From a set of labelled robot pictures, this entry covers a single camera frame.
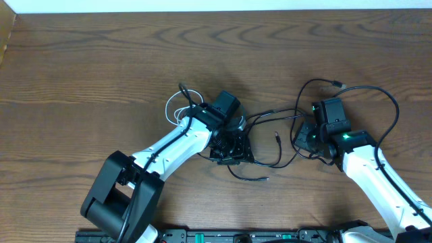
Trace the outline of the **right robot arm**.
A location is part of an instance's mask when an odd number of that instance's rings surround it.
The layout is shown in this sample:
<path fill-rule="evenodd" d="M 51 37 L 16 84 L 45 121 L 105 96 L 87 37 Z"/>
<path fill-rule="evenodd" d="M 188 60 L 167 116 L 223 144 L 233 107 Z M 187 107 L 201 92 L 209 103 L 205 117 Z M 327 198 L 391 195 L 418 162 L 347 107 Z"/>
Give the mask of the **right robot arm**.
<path fill-rule="evenodd" d="M 339 98 L 314 102 L 314 122 L 304 121 L 294 144 L 310 157 L 329 159 L 353 180 L 387 224 L 393 242 L 430 242 L 431 207 L 385 159 L 365 130 L 353 131 Z"/>

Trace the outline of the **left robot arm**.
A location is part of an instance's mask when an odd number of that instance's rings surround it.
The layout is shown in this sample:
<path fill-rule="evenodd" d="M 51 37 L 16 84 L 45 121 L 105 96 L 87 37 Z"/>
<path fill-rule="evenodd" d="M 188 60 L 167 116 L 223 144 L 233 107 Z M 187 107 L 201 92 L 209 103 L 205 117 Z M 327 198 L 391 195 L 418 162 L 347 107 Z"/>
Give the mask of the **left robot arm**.
<path fill-rule="evenodd" d="M 189 103 L 180 124 L 154 145 L 127 156 L 107 157 L 84 202 L 81 215 L 114 242 L 154 242 L 151 225 L 168 177 L 193 155 L 210 149 L 219 165 L 252 161 L 242 136 L 239 100 L 222 91 L 211 104 Z"/>

